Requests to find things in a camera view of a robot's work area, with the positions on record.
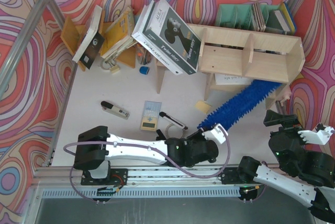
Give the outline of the blue yellow calculator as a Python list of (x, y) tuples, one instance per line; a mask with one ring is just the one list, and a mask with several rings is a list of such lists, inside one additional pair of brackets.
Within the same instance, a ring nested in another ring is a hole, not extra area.
[(145, 101), (140, 124), (141, 130), (156, 131), (161, 104), (161, 102)]

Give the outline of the black plastic clip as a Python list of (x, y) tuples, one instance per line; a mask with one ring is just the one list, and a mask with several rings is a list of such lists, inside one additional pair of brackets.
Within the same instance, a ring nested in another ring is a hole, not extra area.
[(166, 140), (165, 135), (163, 134), (163, 132), (160, 129), (158, 129), (156, 131), (156, 133), (157, 133), (156, 141), (160, 141), (160, 140), (165, 141)]

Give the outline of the small blue box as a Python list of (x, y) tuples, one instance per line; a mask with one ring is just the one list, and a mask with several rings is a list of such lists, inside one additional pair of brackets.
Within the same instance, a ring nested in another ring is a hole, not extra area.
[(143, 75), (147, 75), (150, 71), (150, 68), (147, 66), (141, 66), (139, 72)]

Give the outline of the teal desk organiser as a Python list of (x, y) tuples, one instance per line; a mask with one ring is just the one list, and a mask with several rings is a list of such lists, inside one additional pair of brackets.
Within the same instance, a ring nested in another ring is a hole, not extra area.
[[(251, 6), (252, 4), (220, 4), (215, 26), (254, 31)], [(278, 9), (278, 6), (279, 5), (260, 4), (266, 25), (265, 32), (287, 35), (273, 14), (273, 10)]]

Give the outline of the brass padlock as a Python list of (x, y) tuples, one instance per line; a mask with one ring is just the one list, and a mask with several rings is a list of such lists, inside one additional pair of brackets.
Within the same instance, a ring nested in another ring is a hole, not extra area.
[(100, 64), (100, 67), (105, 72), (117, 73), (120, 70), (120, 67), (115, 63), (114, 60), (103, 60)]

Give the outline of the white papers on shelf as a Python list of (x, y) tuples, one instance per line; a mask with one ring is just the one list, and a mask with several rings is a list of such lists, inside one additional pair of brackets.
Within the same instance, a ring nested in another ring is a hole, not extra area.
[(215, 74), (215, 82), (217, 85), (250, 85), (253, 79), (240, 76)]

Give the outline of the roll of beige tape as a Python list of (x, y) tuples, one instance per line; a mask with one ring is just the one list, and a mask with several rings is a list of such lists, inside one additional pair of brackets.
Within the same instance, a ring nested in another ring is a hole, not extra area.
[(165, 129), (166, 138), (184, 138), (185, 137), (185, 129), (177, 127), (174, 124), (169, 124)]

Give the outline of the white Chokladfabriken book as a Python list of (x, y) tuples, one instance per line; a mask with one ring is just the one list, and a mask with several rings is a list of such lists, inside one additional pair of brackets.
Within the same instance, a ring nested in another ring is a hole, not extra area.
[(159, 62), (161, 62), (166, 68), (168, 68), (173, 74), (181, 75), (184, 73), (183, 70), (176, 63), (170, 60), (165, 54), (163, 54), (163, 52), (159, 50), (158, 46), (155, 46), (154, 43), (149, 40), (147, 36), (144, 35), (144, 27), (147, 20), (149, 19), (149, 15), (153, 6), (154, 0), (152, 0), (149, 5), (144, 6), (131, 36), (145, 49), (147, 49)]

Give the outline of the brown notebooks in organiser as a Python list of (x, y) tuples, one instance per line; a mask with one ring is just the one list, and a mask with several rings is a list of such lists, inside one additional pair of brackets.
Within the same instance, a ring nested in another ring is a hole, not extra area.
[(251, 6), (252, 10), (252, 26), (254, 31), (265, 32), (265, 20), (261, 12), (260, 4), (255, 2)]

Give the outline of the blue microfibre duster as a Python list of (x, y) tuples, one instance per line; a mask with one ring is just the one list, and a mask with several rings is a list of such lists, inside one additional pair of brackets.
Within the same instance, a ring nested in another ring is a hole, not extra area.
[(229, 130), (280, 86), (278, 82), (253, 80), (249, 86), (212, 111), (197, 128), (209, 129), (221, 124), (225, 130)]

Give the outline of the white book black cover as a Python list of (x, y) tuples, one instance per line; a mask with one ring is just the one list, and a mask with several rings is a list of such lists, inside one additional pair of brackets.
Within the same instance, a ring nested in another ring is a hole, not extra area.
[(91, 68), (105, 40), (101, 33), (98, 32), (102, 11), (100, 6), (96, 5), (94, 7), (84, 29), (80, 33), (77, 50), (72, 58), (74, 62), (82, 63), (87, 69)]

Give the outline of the blue grey book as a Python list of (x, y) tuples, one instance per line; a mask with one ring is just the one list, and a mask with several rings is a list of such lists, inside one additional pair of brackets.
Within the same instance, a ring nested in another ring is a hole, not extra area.
[(297, 27), (295, 21), (293, 19), (293, 15), (288, 8), (286, 3), (281, 3), (278, 6), (278, 9), (273, 10), (273, 14), (275, 15), (276, 19), (278, 20), (282, 30), (288, 35), (294, 35)]

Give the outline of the yellow worn books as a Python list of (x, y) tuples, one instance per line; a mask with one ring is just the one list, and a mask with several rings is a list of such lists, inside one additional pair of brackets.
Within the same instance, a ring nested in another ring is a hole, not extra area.
[(104, 60), (115, 58), (121, 52), (133, 46), (134, 38), (131, 36), (135, 28), (133, 9), (128, 6), (120, 16), (104, 32), (104, 43), (100, 56)]

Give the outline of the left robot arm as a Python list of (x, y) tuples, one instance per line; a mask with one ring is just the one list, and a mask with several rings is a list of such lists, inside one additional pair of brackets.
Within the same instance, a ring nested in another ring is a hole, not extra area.
[(193, 167), (218, 157), (218, 146), (201, 133), (190, 138), (141, 141), (122, 138), (108, 133), (106, 126), (97, 126), (79, 134), (74, 168), (82, 171), (106, 169), (112, 160), (146, 161), (170, 167)]

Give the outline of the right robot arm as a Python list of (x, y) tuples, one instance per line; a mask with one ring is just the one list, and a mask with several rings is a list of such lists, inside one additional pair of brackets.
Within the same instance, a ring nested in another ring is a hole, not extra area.
[(334, 128), (319, 123), (314, 130), (305, 130), (296, 115), (272, 110), (267, 110), (263, 123), (267, 127), (279, 125), (277, 132), (270, 133), (269, 147), (286, 175), (243, 156), (237, 168), (240, 179), (272, 187), (307, 207), (314, 217), (334, 223), (334, 157), (304, 148), (328, 143)]

